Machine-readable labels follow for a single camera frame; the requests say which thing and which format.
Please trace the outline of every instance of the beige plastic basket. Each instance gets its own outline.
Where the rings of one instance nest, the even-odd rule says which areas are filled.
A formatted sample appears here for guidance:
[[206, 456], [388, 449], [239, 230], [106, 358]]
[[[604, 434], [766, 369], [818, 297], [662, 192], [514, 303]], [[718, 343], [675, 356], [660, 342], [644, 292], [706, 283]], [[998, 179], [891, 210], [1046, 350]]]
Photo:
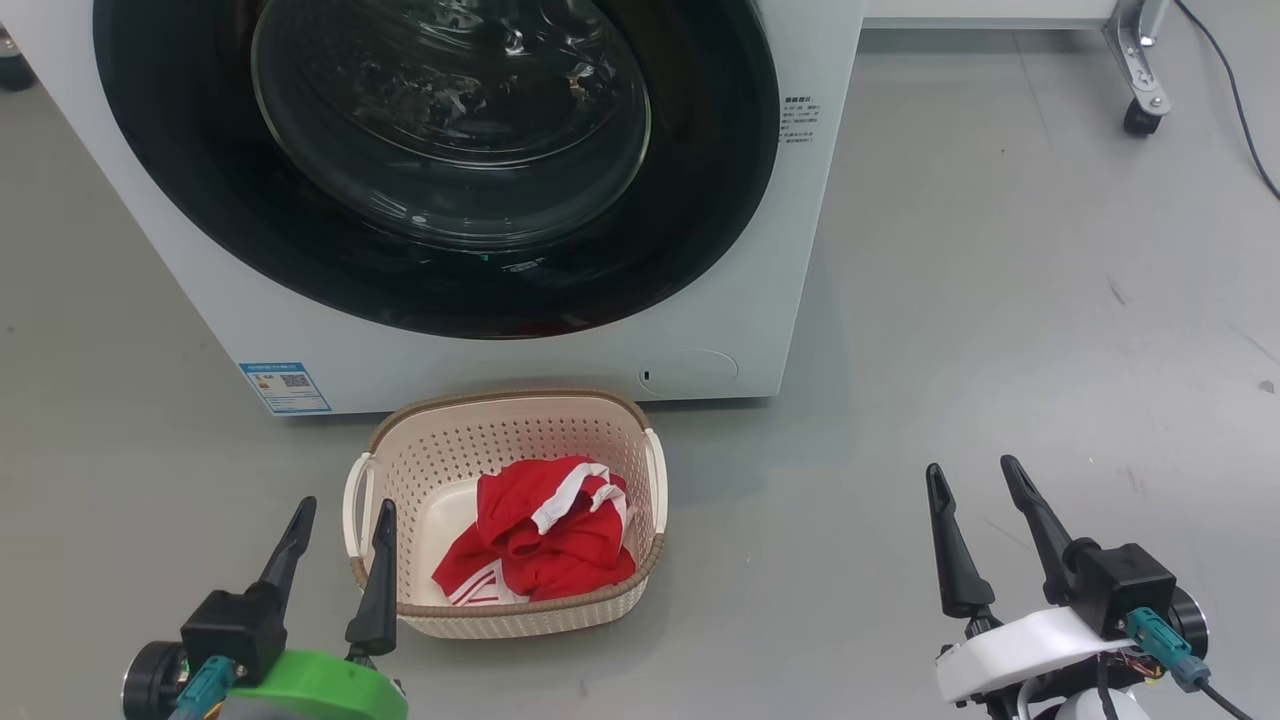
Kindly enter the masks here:
[[[522, 459], [585, 455], [627, 480], [635, 515], [622, 544], [628, 580], [561, 600], [453, 607], [431, 573], [476, 516], [475, 482]], [[596, 391], [513, 391], [410, 405], [374, 433], [343, 497], [343, 534], [364, 589], [367, 530], [383, 500], [397, 509], [399, 618], [438, 638], [517, 638], [600, 625], [635, 607], [662, 556], [667, 468], [658, 436], [635, 404]]]

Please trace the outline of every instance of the red garment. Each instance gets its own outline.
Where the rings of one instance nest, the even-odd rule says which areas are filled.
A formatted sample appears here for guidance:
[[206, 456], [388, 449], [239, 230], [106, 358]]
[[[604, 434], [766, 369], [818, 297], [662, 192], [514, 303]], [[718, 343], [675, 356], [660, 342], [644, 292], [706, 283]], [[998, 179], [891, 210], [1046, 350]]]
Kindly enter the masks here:
[[477, 519], [431, 578], [456, 606], [584, 594], [621, 583], [626, 480], [589, 457], [521, 460], [476, 488]]

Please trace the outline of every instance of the washing machine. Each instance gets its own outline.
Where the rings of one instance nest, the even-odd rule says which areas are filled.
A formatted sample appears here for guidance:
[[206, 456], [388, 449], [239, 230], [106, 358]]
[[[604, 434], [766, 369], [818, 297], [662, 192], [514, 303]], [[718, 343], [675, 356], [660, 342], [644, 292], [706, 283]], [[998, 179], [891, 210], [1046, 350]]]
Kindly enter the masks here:
[[778, 393], [863, 12], [0, 0], [278, 415]]

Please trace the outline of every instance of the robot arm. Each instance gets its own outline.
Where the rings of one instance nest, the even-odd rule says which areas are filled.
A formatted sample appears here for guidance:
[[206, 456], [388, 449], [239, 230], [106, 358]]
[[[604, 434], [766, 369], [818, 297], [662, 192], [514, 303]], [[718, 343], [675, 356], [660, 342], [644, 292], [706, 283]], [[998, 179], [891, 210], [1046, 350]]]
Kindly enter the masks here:
[[316, 500], [298, 505], [256, 583], [210, 593], [182, 626], [182, 642], [154, 642], [134, 657], [120, 702], [125, 720], [406, 720], [397, 680], [372, 659], [396, 650], [396, 505], [384, 501], [346, 659], [285, 650], [284, 611], [311, 539]]
[[1064, 698], [1056, 720], [1147, 720], [1132, 685], [1172, 674], [1187, 692], [1208, 687], [1204, 615], [1176, 578], [1140, 546], [1112, 550], [1073, 539], [1016, 457], [1001, 459], [1014, 505], [1027, 518], [1057, 607], [1004, 624], [955, 520], [942, 468], [925, 471], [942, 612], [968, 619], [966, 641], [936, 660], [946, 702], [982, 705], [995, 720], [1032, 720], [1030, 705]]

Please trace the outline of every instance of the concrete floor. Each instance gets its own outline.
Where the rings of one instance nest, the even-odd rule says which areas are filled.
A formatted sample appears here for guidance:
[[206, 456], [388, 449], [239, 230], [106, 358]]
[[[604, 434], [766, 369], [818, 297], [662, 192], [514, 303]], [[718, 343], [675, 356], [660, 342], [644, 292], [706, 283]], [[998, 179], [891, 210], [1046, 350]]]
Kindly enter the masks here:
[[[1280, 4], [1199, 3], [1280, 172]], [[868, 33], [783, 395], [654, 406], [669, 552], [582, 633], [381, 667], [412, 716], [979, 717], [943, 706], [923, 470], [996, 612], [1041, 609], [997, 459], [1068, 529], [1140, 542], [1210, 614], [1215, 684], [1280, 706], [1280, 202], [1181, 17], [1176, 109], [1125, 137], [1096, 33]], [[137, 648], [252, 580], [305, 495], [291, 642], [342, 652], [338, 524], [376, 418], [269, 418], [40, 90], [0, 95], [0, 719], [111, 717]], [[1156, 719], [1215, 717], [1171, 682]]]

